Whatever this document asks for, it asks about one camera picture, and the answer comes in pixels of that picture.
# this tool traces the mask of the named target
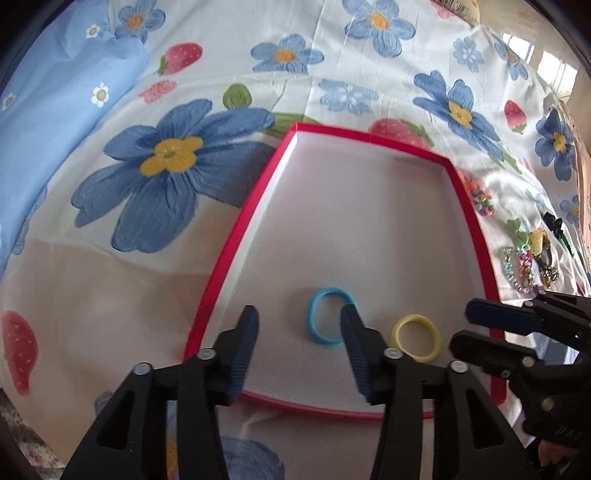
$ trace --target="blue ring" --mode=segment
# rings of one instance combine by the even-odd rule
[[[316,330],[316,325],[314,325],[314,310],[316,309],[316,304],[322,297],[330,294],[339,295],[345,301],[346,304],[355,305],[353,297],[341,288],[331,287],[325,288],[324,290],[320,290],[316,295],[314,295],[314,297],[310,301],[310,305],[308,305],[308,333],[316,342],[322,345],[339,346],[343,344],[342,338],[324,337],[318,333],[318,330]]]

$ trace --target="yellow hair tie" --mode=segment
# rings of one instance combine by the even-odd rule
[[[400,344],[400,329],[407,323],[411,322],[416,322],[423,325],[431,334],[431,338],[433,339],[433,350],[427,356],[413,355]],[[427,317],[424,317],[423,315],[413,313],[411,315],[406,315],[406,317],[402,317],[396,323],[396,325],[394,325],[394,328],[392,329],[392,333],[390,335],[390,345],[401,349],[404,353],[406,353],[409,357],[415,359],[417,362],[421,364],[426,364],[427,362],[433,360],[437,355],[439,355],[439,352],[441,350],[441,335],[439,335],[439,331],[437,330],[435,325],[433,325],[433,322],[431,320],[429,320]]]

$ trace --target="metal bolt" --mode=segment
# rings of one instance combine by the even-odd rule
[[[213,348],[202,348],[199,350],[199,353],[197,353],[197,358],[200,360],[211,360],[212,358],[215,358],[216,355],[217,352]]]
[[[521,365],[523,365],[526,368],[533,367],[534,363],[535,363],[535,360],[530,356],[525,356],[521,359]]]
[[[399,358],[402,358],[404,354],[401,349],[390,347],[384,350],[384,356],[391,358],[392,360],[398,360]]]
[[[140,364],[137,364],[133,369],[133,373],[136,375],[149,374],[151,371],[152,371],[152,365],[150,365],[146,362],[141,362]]]
[[[552,400],[550,397],[546,397],[542,400],[541,407],[544,411],[552,410],[554,408],[554,400]]]
[[[465,374],[468,371],[468,366],[460,360],[454,360],[449,366],[457,374]]]

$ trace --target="strawberry print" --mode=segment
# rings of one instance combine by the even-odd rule
[[[160,80],[154,83],[149,89],[144,90],[138,96],[144,99],[146,103],[152,103],[158,100],[162,95],[172,92],[177,87],[177,82],[170,80]]]
[[[434,145],[431,137],[427,135],[425,127],[415,125],[408,120],[382,118],[371,124],[368,131],[372,135],[390,138],[424,150],[431,150]]]
[[[160,57],[160,68],[156,72],[159,76],[171,75],[195,63],[203,55],[201,45],[196,43],[178,43],[170,47]]]
[[[523,130],[527,127],[527,117],[519,105],[511,100],[507,100],[505,104],[505,118],[512,132],[523,135]]]
[[[33,329],[17,312],[8,310],[2,315],[2,340],[14,388],[19,395],[28,395],[29,377],[38,354]]]

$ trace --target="white tray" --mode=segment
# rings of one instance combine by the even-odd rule
[[[383,406],[358,393],[345,347],[320,345],[307,332],[308,303],[326,287],[350,293],[366,326],[387,343],[401,317],[430,318],[443,342],[436,365],[452,360],[447,344],[455,332],[488,333],[463,315],[470,299],[498,300],[498,293],[449,160],[361,132],[296,125],[222,251],[186,356],[212,346],[252,304],[261,324],[244,396],[308,413],[380,417]],[[336,306],[332,312],[324,332],[339,336]],[[407,332],[409,347],[419,346],[419,333]],[[480,376],[496,401],[505,399],[504,381]]]

